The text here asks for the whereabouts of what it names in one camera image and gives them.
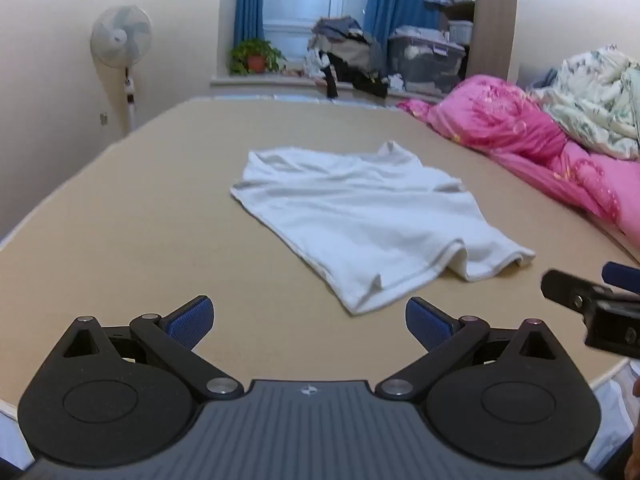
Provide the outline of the white t-shirt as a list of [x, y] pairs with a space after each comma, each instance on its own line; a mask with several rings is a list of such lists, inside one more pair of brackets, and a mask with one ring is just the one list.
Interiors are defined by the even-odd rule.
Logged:
[[393, 141], [375, 153], [251, 152], [230, 193], [352, 315], [384, 308], [446, 270], [477, 282], [536, 256], [486, 221], [460, 179]]

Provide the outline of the pile of dark clothes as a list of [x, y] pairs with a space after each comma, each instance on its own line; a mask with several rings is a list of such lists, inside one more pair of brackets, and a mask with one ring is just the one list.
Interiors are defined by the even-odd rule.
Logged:
[[385, 71], [385, 58], [378, 40], [365, 32], [354, 18], [316, 21], [311, 29], [303, 72], [311, 79], [324, 81], [329, 100], [338, 97], [339, 82], [385, 99], [388, 95]]

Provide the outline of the pink quilt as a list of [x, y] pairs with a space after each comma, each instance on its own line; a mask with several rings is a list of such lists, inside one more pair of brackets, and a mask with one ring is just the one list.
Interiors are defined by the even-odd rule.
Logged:
[[514, 84], [476, 75], [442, 102], [410, 99], [399, 108], [639, 245], [639, 165], [588, 153]]

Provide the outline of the floral white quilt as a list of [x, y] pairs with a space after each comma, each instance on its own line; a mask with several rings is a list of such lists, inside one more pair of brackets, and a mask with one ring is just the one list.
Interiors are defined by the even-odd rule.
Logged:
[[552, 84], [529, 96], [583, 148], [639, 159], [639, 62], [617, 47], [567, 58]]

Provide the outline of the clear plastic storage bin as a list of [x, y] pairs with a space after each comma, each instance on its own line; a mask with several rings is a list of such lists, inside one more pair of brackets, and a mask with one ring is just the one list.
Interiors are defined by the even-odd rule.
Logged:
[[387, 40], [387, 73], [414, 93], [449, 93], [460, 82], [465, 48], [437, 29], [398, 27]]

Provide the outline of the white basket on shelf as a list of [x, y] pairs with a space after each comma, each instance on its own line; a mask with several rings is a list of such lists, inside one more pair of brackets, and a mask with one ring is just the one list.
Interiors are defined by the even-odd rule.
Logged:
[[451, 42], [469, 46], [473, 36], [473, 23], [471, 21], [450, 21], [448, 32]]

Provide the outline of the wooden wardrobe panel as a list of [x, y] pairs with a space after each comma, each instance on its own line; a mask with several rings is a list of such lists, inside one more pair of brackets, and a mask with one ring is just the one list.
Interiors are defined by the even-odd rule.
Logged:
[[475, 0], [466, 76], [508, 79], [518, 0]]

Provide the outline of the white standing fan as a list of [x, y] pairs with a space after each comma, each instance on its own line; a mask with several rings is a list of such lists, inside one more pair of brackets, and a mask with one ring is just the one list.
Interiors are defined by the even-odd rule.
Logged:
[[132, 70], [152, 44], [152, 22], [140, 6], [113, 6], [93, 25], [90, 36], [92, 56], [109, 68], [124, 73], [124, 93], [128, 132], [136, 128], [136, 87]]

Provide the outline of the potted green plant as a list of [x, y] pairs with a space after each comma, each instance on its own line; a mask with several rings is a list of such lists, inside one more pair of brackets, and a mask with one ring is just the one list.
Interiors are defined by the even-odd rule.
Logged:
[[229, 72], [235, 76], [279, 73], [285, 62], [286, 57], [270, 41], [247, 39], [231, 50]]

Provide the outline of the left blue curtain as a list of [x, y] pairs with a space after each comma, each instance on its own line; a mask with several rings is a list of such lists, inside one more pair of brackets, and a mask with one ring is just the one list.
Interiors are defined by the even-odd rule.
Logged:
[[245, 40], [264, 38], [262, 7], [264, 0], [236, 0], [233, 29], [233, 45]]

